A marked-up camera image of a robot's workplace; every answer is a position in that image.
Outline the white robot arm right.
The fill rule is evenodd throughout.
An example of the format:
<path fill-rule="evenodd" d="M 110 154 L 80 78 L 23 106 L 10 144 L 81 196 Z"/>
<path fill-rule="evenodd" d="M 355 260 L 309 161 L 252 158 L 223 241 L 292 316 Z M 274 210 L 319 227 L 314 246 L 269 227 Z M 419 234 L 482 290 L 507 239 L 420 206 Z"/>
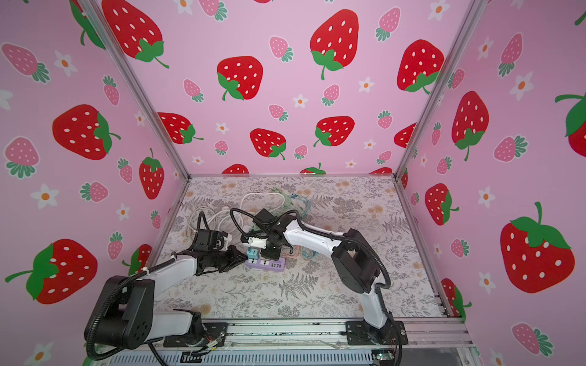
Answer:
<path fill-rule="evenodd" d="M 402 346 L 402 329 L 382 295 L 392 285 L 389 271 L 359 231 L 319 229 L 305 224 L 294 211 L 271 221 L 255 220 L 255 224 L 268 248 L 300 246 L 331 258 L 341 282 L 358 294 L 363 307 L 364 335 L 355 332 L 355 337 L 377 345 Z"/>

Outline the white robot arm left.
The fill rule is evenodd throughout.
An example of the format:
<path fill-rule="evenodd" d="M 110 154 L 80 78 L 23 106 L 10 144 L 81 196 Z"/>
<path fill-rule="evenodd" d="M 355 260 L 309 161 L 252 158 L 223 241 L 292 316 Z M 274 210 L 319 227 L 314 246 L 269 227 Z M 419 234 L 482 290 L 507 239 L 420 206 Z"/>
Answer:
<path fill-rule="evenodd" d="M 230 245 L 209 252 L 183 250 L 154 267 L 143 267 L 131 276 L 113 276 L 105 282 L 84 331 L 89 359 L 102 361 L 124 350 L 148 345 L 160 364 L 165 364 L 153 344 L 176 337 L 188 346 L 201 345 L 200 355 L 213 343 L 192 310 L 157 313 L 155 299 L 191 277 L 230 271 L 247 261 L 247 255 Z"/>

